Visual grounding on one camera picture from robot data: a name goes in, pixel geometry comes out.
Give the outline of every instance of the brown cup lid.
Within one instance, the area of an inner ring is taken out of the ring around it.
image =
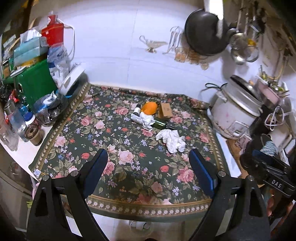
[[[29,125],[28,128],[25,130],[25,138],[28,140],[33,139],[39,132],[38,125]]]

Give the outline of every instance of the white rice cooker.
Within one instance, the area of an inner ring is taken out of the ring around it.
[[[262,103],[232,79],[216,94],[213,126],[227,139],[239,139],[260,116]]]

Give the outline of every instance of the black pan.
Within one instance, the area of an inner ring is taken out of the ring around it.
[[[185,37],[189,46],[198,54],[212,56],[221,53],[227,46],[228,25],[223,20],[223,34],[217,34],[218,17],[215,14],[197,10],[189,15],[185,23]]]

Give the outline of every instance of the white wall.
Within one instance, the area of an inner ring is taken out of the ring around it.
[[[233,74],[248,81],[258,73],[262,60],[269,62],[268,68],[264,66],[267,70],[276,58],[267,60],[261,53],[254,63],[238,66],[227,48],[212,58],[204,71],[200,66],[174,61],[173,54],[163,55],[167,46],[158,48],[156,54],[145,52],[140,35],[169,42],[170,28],[184,27],[189,14],[200,7],[198,0],[40,0],[30,19],[54,10],[62,21],[75,27],[73,61],[85,64],[91,83],[182,93],[208,102],[215,91],[201,91],[205,83],[221,85]],[[236,20],[238,6],[228,0],[224,8],[226,20]],[[39,26],[45,24],[43,18]],[[71,49],[71,30],[65,30],[64,44]]]

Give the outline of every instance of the table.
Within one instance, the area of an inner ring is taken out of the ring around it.
[[[170,154],[157,129],[147,131],[129,115],[139,103],[168,102],[170,124],[184,136],[184,153]],[[138,221],[173,222],[202,217],[211,199],[204,195],[190,167],[188,153],[198,148],[207,161],[228,172],[208,104],[185,95],[156,94],[86,83],[64,118],[47,135],[30,170],[39,180],[67,176],[80,169],[99,148],[109,161],[93,195],[91,211]]]

